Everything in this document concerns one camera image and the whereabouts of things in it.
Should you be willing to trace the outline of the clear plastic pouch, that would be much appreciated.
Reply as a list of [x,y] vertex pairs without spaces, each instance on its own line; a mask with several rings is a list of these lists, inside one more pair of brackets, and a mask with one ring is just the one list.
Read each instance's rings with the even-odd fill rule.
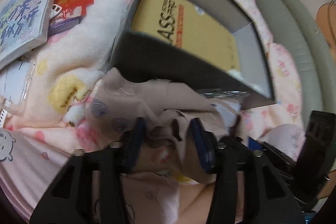
[[8,114],[23,112],[33,81],[35,64],[13,61],[1,70],[1,127]]

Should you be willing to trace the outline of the Shin-chan bead art kit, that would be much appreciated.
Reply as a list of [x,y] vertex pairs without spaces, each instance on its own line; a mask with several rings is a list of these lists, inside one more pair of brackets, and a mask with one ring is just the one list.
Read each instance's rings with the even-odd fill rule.
[[8,0],[1,6],[1,68],[47,41],[54,0]]

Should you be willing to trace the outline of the white fluffy plush ball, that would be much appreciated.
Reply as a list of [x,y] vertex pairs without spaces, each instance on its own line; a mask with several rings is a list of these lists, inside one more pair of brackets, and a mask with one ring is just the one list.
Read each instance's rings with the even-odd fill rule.
[[255,91],[262,91],[261,87],[255,83],[251,83],[247,81],[247,79],[243,76],[243,74],[240,71],[237,71],[236,69],[231,69],[227,72],[231,77],[239,80],[244,85],[250,87],[251,89]]

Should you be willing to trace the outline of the pink cartoon print blanket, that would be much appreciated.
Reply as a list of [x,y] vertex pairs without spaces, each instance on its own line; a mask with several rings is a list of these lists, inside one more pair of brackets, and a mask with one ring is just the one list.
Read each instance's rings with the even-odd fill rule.
[[[106,143],[89,126],[84,109],[98,87],[131,1],[94,0],[78,27],[33,51],[36,68],[25,109],[5,121],[5,129],[15,137],[14,158],[1,163],[1,188],[24,223],[70,153],[94,151]],[[242,133],[260,140],[276,138],[276,147],[297,159],[305,132],[302,88],[293,58],[273,41],[255,0],[235,1],[256,23],[280,99],[277,105],[244,111]]]

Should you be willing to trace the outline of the black storage box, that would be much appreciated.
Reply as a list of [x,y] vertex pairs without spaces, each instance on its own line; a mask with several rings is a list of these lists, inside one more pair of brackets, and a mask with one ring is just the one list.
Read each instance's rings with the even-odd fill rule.
[[234,0],[133,0],[112,67],[140,83],[167,79],[206,94],[242,93],[242,107],[276,102],[254,22]]

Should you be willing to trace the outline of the grey sofa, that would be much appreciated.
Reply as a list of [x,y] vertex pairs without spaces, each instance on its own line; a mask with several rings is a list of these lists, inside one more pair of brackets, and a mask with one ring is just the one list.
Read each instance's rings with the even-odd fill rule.
[[275,43],[294,59],[302,83],[301,117],[335,112],[335,63],[322,31],[299,0],[255,0]]

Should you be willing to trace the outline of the red envelope packet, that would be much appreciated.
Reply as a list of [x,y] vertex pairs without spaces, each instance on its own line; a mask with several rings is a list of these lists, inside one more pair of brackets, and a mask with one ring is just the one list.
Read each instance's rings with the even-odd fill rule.
[[94,4],[94,0],[55,0],[54,4],[59,5],[62,10],[51,22],[59,23],[70,18],[86,16],[87,8]]

